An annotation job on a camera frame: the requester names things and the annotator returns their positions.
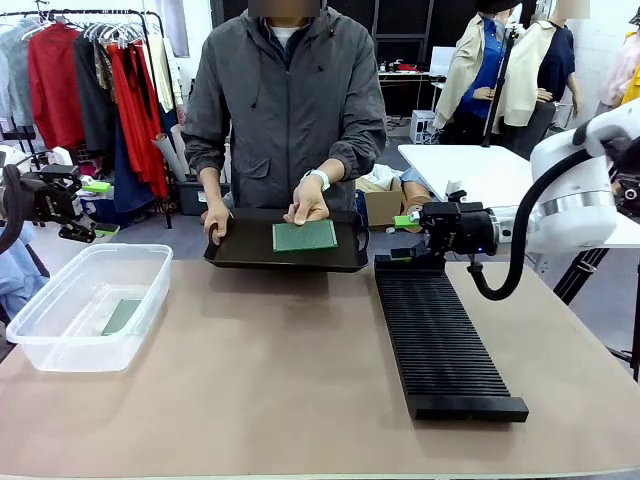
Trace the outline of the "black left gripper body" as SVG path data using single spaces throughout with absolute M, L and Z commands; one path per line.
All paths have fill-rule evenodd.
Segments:
M 77 192 L 82 189 L 79 168 L 50 164 L 20 177 L 24 218 L 27 221 L 64 225 L 83 214 Z

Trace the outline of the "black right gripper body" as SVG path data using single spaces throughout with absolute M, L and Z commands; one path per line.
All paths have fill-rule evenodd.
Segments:
M 428 234 L 430 253 L 496 254 L 495 215 L 480 202 L 426 204 L 419 212 L 419 225 Z

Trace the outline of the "green PCB board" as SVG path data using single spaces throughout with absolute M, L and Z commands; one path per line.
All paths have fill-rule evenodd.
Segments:
M 301 226 L 294 223 L 272 225 L 272 248 L 277 253 L 332 249 L 337 246 L 334 223 L 330 219 L 311 221 Z
M 140 300 L 120 300 L 103 328 L 101 335 L 110 336 L 122 330 L 127 325 L 140 303 Z

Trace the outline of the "black plastic serving tray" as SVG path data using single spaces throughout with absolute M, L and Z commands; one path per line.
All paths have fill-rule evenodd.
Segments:
M 272 225 L 287 223 L 273 209 L 237 208 L 231 211 L 226 236 L 208 245 L 204 258 L 220 268 L 323 271 L 354 273 L 368 264 L 369 231 L 356 212 L 336 212 L 333 221 L 338 246 L 332 249 L 277 253 L 272 248 Z

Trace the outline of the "person's right forearm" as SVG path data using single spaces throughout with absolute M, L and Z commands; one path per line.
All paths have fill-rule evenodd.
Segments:
M 225 147 L 196 137 L 187 137 L 186 160 L 196 171 L 210 209 L 224 205 L 220 188 L 220 175 L 224 166 Z

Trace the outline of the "person's left forearm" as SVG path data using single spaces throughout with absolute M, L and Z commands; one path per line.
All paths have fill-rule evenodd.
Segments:
M 321 164 L 330 185 L 355 180 L 369 174 L 384 150 L 386 140 L 336 142 L 329 150 L 328 158 Z

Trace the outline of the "person's left hand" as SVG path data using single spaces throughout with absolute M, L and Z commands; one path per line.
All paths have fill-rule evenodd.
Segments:
M 283 219 L 287 223 L 302 226 L 307 222 L 329 218 L 329 209 L 324 200 L 320 185 L 313 178 L 303 179 L 293 192 L 292 203 Z

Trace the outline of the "person's right hand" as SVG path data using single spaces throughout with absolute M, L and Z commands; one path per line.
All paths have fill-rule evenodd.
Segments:
M 230 211 L 223 200 L 217 199 L 207 204 L 207 210 L 202 214 L 201 220 L 208 240 L 214 245 L 219 245 L 226 236 L 229 218 Z

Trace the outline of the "navy hanging garment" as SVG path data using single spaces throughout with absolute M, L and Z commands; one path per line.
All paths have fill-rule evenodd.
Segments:
M 133 212 L 155 200 L 149 185 L 140 181 L 132 170 L 119 119 L 115 122 L 114 171 L 114 204 L 118 213 Z

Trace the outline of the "open cardboard box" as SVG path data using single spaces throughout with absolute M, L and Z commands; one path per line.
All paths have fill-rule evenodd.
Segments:
M 387 228 L 395 225 L 394 220 L 402 210 L 403 192 L 400 181 L 394 177 L 387 189 L 361 177 L 355 186 L 364 194 L 367 223 L 373 228 Z

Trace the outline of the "white table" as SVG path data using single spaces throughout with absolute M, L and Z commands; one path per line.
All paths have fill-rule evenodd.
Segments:
M 530 162 L 500 146 L 406 144 L 398 151 L 441 201 L 448 183 L 459 181 L 469 202 L 513 207 L 533 185 Z

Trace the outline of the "dark grey hanging garment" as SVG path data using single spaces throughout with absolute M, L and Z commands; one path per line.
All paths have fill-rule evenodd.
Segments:
M 73 53 L 86 147 L 108 151 L 115 143 L 115 105 L 109 88 L 101 87 L 98 81 L 95 44 L 79 35 L 73 42 Z

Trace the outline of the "grey paper roll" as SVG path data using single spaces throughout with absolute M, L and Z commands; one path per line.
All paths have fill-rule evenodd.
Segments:
M 172 146 L 170 138 L 165 133 L 160 133 L 153 140 L 153 144 L 162 153 L 176 179 L 185 182 L 189 174 L 189 165 L 184 156 L 180 156 Z

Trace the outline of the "light blue cloth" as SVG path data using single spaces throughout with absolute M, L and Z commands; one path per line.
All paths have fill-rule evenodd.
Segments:
M 25 223 L 18 239 L 0 254 L 0 322 L 8 325 L 50 278 L 30 243 L 35 238 Z

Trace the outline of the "long red hanging dress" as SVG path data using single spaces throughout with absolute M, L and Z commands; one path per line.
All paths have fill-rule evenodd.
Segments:
M 129 161 L 138 179 L 156 198 L 168 197 L 164 157 L 154 141 L 162 132 L 158 100 L 147 71 L 143 44 L 106 47 Z

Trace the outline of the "grey storage bin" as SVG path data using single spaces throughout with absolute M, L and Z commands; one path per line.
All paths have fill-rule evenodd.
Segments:
M 207 210 L 204 188 L 198 181 L 178 182 L 180 210 L 186 216 L 200 216 Z

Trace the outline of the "white computer case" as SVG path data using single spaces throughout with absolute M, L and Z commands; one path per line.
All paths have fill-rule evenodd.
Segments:
M 433 144 L 438 130 L 433 126 L 435 112 L 414 110 L 411 116 L 409 138 L 413 144 Z

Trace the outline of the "white wristwatch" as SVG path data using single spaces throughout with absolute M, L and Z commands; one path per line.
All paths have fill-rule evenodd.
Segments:
M 323 172 L 322 170 L 319 170 L 319 169 L 309 170 L 303 176 L 303 180 L 304 181 L 306 181 L 307 179 L 311 179 L 311 178 L 313 178 L 314 181 L 320 185 L 320 190 L 322 192 L 325 192 L 331 186 L 329 176 L 325 172 Z

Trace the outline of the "black slotted PCB rack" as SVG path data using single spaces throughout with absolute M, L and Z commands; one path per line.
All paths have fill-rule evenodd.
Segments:
M 378 256 L 375 281 L 408 412 L 416 421 L 524 423 L 444 269 Z

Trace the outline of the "red shirt on hanger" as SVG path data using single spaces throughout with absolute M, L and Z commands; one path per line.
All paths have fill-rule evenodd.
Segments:
M 79 36 L 78 30 L 54 23 L 28 42 L 32 116 L 49 149 L 75 149 L 84 142 L 74 58 L 74 41 Z

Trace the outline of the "clear plastic storage box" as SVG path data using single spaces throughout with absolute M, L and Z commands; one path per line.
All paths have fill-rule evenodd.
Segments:
M 123 371 L 158 317 L 170 288 L 172 260 L 173 250 L 166 245 L 91 245 L 19 311 L 7 338 L 40 371 Z M 141 303 L 122 330 L 102 336 L 122 299 Z

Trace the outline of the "black tripod legs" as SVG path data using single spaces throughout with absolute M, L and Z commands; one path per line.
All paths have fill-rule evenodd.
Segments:
M 607 248 L 598 248 L 578 254 L 553 289 L 555 295 L 564 304 L 570 305 L 608 252 Z

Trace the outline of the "light grey shirt on hanger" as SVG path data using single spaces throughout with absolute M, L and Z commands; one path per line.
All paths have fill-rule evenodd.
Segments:
M 28 75 L 28 41 L 22 36 L 34 27 L 30 19 L 0 28 L 0 117 L 18 126 L 34 124 Z

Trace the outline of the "cream hanging garment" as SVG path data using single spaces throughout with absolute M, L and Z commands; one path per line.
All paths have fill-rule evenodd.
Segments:
M 169 75 L 173 74 L 172 68 L 175 67 L 173 49 L 169 39 L 159 34 L 150 34 L 147 45 L 151 55 L 144 50 L 146 66 L 149 73 L 154 69 L 158 99 L 164 111 L 168 113 L 174 109 L 173 81 L 169 79 Z

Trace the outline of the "black tripod pole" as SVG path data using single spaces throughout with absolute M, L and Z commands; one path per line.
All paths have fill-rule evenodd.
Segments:
M 495 93 L 494 93 L 494 98 L 493 98 L 493 100 L 491 102 L 489 115 L 487 117 L 485 129 L 484 129 L 484 135 L 483 135 L 483 139 L 482 139 L 482 143 L 481 143 L 481 146 L 483 148 L 488 148 L 490 146 L 490 144 L 491 144 L 492 129 L 493 129 L 493 125 L 494 125 L 494 122 L 495 122 L 495 119 L 496 119 L 496 115 L 497 115 L 500 96 L 502 94 L 502 90 L 503 90 L 504 83 L 505 83 L 506 71 L 507 71 L 507 68 L 508 68 L 508 62 L 509 62 L 509 59 L 510 59 L 510 56 L 511 56 L 511 52 L 512 52 L 512 49 L 513 49 L 514 44 L 515 44 L 515 41 L 519 36 L 519 34 L 516 31 L 516 27 L 514 25 L 508 26 L 506 28 L 505 33 L 506 33 L 506 38 L 505 38 L 505 41 L 504 41 L 505 55 L 504 55 L 504 58 L 503 58 L 503 60 L 501 62 L 499 75 L 498 75 L 496 88 L 495 88 Z

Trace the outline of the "mannequin beige coat blue shirt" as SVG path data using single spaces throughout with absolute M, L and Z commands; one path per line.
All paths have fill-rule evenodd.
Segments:
M 477 12 L 456 43 L 447 79 L 435 109 L 434 127 L 443 129 L 454 116 L 463 96 L 472 87 L 485 60 L 485 47 L 490 39 L 497 42 L 498 55 L 504 54 L 506 25 L 484 12 Z

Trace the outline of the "person in grey jacket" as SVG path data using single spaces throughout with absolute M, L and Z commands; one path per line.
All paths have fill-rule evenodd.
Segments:
M 323 5 L 287 43 L 247 12 L 217 26 L 202 47 L 182 136 L 224 145 L 234 206 L 285 209 L 336 142 L 386 140 L 385 121 L 373 39 Z M 352 209 L 355 180 L 324 192 L 330 210 Z

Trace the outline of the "mannequin cream jacket navy top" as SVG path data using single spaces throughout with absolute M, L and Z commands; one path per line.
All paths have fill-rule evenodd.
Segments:
M 513 47 L 495 123 L 525 127 L 539 103 L 559 102 L 566 90 L 578 114 L 573 34 L 564 19 L 537 20 Z

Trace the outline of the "black stand legs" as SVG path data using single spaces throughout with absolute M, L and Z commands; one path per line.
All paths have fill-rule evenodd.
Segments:
M 632 370 L 632 377 L 636 383 L 640 384 L 640 359 L 635 359 L 631 351 L 617 350 L 608 347 L 607 350 L 618 360 L 621 360 Z

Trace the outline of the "yellow garment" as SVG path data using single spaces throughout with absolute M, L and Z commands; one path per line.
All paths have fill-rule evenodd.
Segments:
M 640 98 L 640 64 L 630 79 L 626 92 L 620 102 L 621 105 Z

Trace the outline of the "mannequin in pink top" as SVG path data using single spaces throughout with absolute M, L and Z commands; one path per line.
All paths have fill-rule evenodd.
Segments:
M 620 106 L 630 79 L 640 64 L 640 29 L 629 33 L 599 91 L 599 101 L 608 108 Z

